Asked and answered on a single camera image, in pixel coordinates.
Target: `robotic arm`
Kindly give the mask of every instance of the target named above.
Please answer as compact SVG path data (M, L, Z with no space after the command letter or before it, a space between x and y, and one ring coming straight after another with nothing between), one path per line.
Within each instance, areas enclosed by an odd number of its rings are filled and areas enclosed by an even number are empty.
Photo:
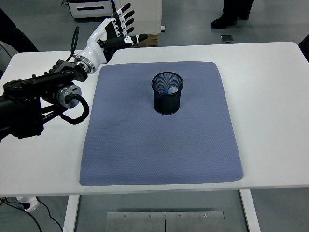
M83 66L86 72L94 73L100 64L106 64L111 60L116 50L131 47L147 39L146 34L128 36L133 28L127 27L134 21L133 18L128 20L134 11L125 14L129 8L130 3L105 19L88 39L87 47L77 54L75 63Z
M146 34L129 36L133 28L134 11L125 14L130 3L105 19L92 33L87 47L75 55L74 62L58 62L42 76L27 80L16 80L4 84L4 94L0 96L0 141L9 134L19 139L40 135L43 125L60 116L63 120L78 124L89 115L89 106L82 97L81 89L73 80L85 81L88 74L98 70L99 65L108 63L114 53L131 47L145 39ZM41 108L40 98L51 103ZM81 102L84 112L76 119L64 115L67 109Z

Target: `person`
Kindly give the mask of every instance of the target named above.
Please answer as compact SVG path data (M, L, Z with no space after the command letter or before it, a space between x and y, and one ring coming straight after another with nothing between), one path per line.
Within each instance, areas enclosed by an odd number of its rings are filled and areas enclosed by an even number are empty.
M211 23L213 29L224 29L237 24L237 18L249 19L254 0L224 0L223 15Z
M0 8L0 41L12 46L17 52L38 52L31 40L18 29L15 23Z

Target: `white cable connector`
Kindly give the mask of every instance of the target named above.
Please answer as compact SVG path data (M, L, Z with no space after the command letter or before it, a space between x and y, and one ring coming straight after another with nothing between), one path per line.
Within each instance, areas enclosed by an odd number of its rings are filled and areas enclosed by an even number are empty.
M38 202L36 197L17 197L17 199L22 203L22 204L29 204L29 208L25 208L25 211L30 213L31 211L34 211L40 203Z

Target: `cardboard box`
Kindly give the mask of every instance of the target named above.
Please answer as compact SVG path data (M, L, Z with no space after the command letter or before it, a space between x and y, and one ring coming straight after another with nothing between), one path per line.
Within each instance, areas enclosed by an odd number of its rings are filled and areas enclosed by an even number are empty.
M159 38L158 35L148 35L148 38L132 47L158 47Z

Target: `white table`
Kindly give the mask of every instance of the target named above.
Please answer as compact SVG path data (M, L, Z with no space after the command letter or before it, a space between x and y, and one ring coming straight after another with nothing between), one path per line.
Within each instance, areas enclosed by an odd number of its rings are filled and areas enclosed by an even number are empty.
M0 85L30 78L32 74L42 75L68 55L69 52L17 54ZM244 171L241 180L189 185L81 186L79 173L89 117L79 125L70 125L58 117L44 126L41 136L22 140L8 136L2 140L0 196L309 186L309 65L296 44L125 49L117 51L109 65L171 61L208 61L217 65ZM97 78L98 72L85 83L75 81L90 107ZM80 113L79 108L70 110L72 117Z

